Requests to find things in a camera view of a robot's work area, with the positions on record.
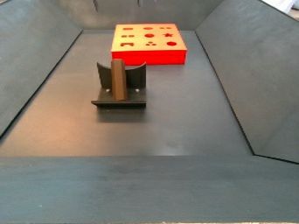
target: gray surface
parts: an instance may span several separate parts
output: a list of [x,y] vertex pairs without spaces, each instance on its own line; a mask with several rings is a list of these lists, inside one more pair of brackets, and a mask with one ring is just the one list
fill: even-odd
[[194,31],[222,0],[59,0],[62,8],[83,29],[112,30],[116,24],[177,23]]
[[67,52],[80,29],[54,1],[0,6],[0,136]]
[[299,162],[298,22],[226,0],[197,32],[255,153]]
[[194,31],[183,66],[147,67],[147,108],[106,110],[96,63],[112,31],[84,31],[0,142],[0,156],[251,155]]
[[0,159],[3,223],[298,222],[299,166],[262,157]]

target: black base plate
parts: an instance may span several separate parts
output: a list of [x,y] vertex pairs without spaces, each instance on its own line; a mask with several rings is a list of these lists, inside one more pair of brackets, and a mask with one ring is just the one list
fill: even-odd
[[104,88],[99,90],[98,100],[91,102],[98,107],[110,108],[144,108],[146,107],[146,89],[140,88],[136,91],[134,88],[127,89],[127,100],[118,101],[114,98],[112,91]]

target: red box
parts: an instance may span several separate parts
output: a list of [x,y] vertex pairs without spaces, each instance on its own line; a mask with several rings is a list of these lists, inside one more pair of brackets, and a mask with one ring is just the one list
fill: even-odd
[[181,65],[187,47],[175,24],[118,24],[111,53],[127,66]]

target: gray floor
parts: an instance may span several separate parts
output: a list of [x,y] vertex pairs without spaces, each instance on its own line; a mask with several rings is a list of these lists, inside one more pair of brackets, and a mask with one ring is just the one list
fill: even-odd
[[147,109],[104,110],[96,63],[112,31],[86,31],[7,133],[0,156],[251,155],[194,31],[185,66],[148,66]]
[[193,31],[185,66],[150,66],[146,110],[103,110],[86,31],[0,143],[0,222],[299,221],[299,166],[251,156]]

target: shape-shaped hole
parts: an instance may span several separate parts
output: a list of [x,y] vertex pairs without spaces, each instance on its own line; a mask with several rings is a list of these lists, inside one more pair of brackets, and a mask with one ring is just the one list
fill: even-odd
[[152,38],[155,35],[154,35],[152,33],[147,33],[144,36],[146,36],[147,38]]
[[177,46],[177,43],[171,41],[171,42],[167,42],[167,45],[168,46]]
[[135,43],[122,43],[120,46],[134,46]]
[[173,35],[171,33],[166,33],[164,36],[166,36],[167,38],[171,38],[174,35]]
[[147,46],[156,46],[154,41],[148,41],[148,43],[146,44]]

